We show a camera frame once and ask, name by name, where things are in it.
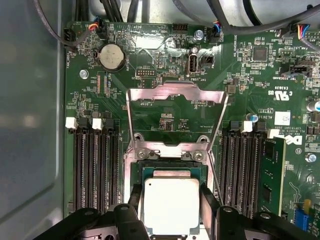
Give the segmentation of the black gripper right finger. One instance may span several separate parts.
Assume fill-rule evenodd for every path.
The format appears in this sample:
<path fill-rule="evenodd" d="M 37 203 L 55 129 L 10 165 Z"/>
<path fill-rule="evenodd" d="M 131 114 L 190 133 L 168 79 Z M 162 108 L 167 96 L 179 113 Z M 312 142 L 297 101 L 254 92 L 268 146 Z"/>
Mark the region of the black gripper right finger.
<path fill-rule="evenodd" d="M 270 212 L 247 218 L 221 206 L 206 184 L 200 186 L 200 218 L 210 240 L 311 240 L 313 236 Z"/>

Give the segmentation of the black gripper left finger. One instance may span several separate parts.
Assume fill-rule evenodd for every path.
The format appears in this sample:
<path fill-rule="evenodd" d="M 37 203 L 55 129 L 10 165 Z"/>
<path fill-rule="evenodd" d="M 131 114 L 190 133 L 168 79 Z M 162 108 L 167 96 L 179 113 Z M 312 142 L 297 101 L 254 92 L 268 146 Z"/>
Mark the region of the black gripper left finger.
<path fill-rule="evenodd" d="M 141 184 L 134 184 L 128 203 L 118 204 L 104 214 L 95 208 L 81 208 L 36 237 L 37 240 L 148 240 L 139 220 Z"/>

